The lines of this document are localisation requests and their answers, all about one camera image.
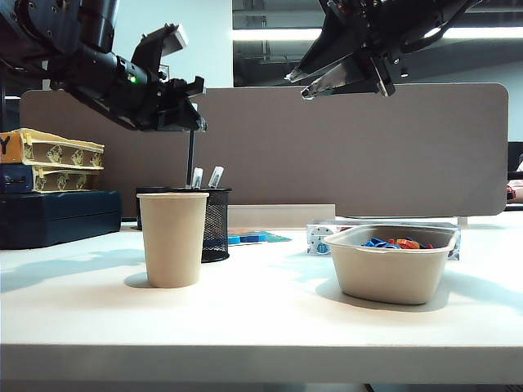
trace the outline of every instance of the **beige bowl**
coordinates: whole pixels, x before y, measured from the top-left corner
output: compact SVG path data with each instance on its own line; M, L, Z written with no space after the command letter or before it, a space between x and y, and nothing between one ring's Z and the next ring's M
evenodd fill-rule
M410 237L434 249L363 247L372 237ZM337 280L343 292L371 301L404 305L428 302L440 281L458 232L453 229L407 225L362 225L329 235Z

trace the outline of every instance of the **beige paper cup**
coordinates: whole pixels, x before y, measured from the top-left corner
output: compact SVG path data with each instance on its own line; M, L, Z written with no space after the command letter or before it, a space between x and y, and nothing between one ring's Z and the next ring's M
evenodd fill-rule
M153 287L198 282L206 193L138 194L147 279Z

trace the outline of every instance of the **pen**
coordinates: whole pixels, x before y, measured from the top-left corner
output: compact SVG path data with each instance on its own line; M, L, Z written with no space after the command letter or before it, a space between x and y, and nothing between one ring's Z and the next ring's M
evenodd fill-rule
M200 167L194 168L192 189L199 189L202 185L203 169Z
M209 188L217 188L220 183L221 175L223 174L223 167L216 166L212 172L211 179L209 180Z

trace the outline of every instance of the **pen holder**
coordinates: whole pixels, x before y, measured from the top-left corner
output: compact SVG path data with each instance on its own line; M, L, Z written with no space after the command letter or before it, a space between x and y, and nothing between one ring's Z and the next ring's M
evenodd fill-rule
M229 257L227 245L227 210L231 188L185 189L168 186L136 188L137 194L164 192L206 192L207 206L205 209L205 226L203 230L202 262L222 261ZM141 230L140 200L136 199L136 214L138 229Z

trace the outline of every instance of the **robotic arm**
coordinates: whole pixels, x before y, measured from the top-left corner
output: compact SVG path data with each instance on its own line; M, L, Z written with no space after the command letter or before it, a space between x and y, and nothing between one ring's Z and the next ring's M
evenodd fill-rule
M117 10L118 0L0 0L0 65L50 79L52 89L129 129L205 130L190 103L204 92L203 79L163 82L159 71L162 56L186 46L181 26L142 36L129 61L112 52Z
M330 94L394 94L387 63L443 37L469 7L481 0L320 0L321 35L287 75L297 82L324 74L303 92L305 99Z

